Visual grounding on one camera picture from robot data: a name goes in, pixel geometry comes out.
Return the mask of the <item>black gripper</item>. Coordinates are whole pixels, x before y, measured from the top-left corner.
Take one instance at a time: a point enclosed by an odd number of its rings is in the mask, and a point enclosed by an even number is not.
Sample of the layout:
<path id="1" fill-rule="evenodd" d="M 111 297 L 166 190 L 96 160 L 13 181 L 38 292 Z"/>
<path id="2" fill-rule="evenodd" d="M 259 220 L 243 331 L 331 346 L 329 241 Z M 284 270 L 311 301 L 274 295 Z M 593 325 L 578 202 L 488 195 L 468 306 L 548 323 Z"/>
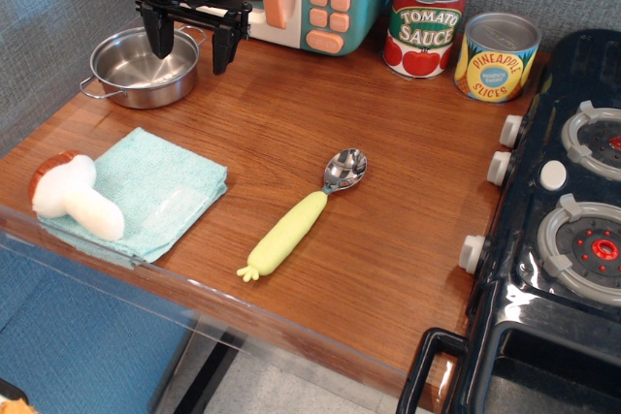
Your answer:
<path id="1" fill-rule="evenodd" d="M 233 62 L 239 41 L 250 34 L 252 7 L 244 0 L 136 0 L 153 54 L 166 58 L 174 46 L 174 22 L 214 30 L 212 70 L 217 76 Z"/>

